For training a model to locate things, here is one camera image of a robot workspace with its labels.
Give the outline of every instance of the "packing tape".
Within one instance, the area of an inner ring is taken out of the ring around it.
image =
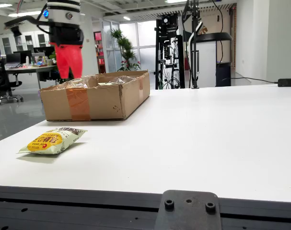
[[[72,120],[91,120],[87,89],[66,89],[66,91]]]
[[[143,78],[139,78],[139,102],[143,101]]]

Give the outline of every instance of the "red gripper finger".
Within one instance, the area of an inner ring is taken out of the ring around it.
[[[65,45],[66,59],[74,78],[81,78],[82,75],[82,55],[81,46]]]
[[[56,60],[60,77],[62,79],[67,79],[69,77],[70,67],[63,50],[64,49],[60,48],[59,46],[55,46]]]

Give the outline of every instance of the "open cardboard box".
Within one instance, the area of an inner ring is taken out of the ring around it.
[[[122,84],[99,85],[118,76],[134,79]],[[97,74],[86,79],[41,89],[47,121],[126,119],[150,95],[148,71]],[[86,88],[70,88],[72,83],[86,84]]]

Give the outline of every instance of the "blue light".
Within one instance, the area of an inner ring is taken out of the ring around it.
[[[44,16],[45,18],[48,18],[48,14],[49,14],[49,12],[48,12],[47,10],[44,10],[44,12],[43,12],[43,16]]]

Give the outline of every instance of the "white tabletop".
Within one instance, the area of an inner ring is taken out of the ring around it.
[[[57,156],[16,154],[52,127],[88,132]],[[43,121],[0,141],[0,185],[291,202],[291,88],[151,91],[126,121]]]

